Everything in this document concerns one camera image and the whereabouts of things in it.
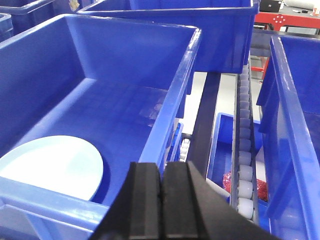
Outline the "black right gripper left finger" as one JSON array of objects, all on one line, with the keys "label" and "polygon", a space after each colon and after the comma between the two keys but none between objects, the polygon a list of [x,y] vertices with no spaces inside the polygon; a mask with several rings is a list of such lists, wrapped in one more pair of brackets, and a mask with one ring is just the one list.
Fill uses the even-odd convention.
[{"label": "black right gripper left finger", "polygon": [[160,174],[155,163],[131,162],[126,179],[90,240],[158,240]]}]

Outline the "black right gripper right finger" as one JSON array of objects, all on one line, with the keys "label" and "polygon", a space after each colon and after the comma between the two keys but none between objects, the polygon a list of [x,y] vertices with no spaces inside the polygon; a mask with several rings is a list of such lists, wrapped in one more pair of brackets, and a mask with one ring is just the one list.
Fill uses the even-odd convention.
[{"label": "black right gripper right finger", "polygon": [[164,240],[274,240],[237,213],[191,162],[170,162],[162,179]]}]

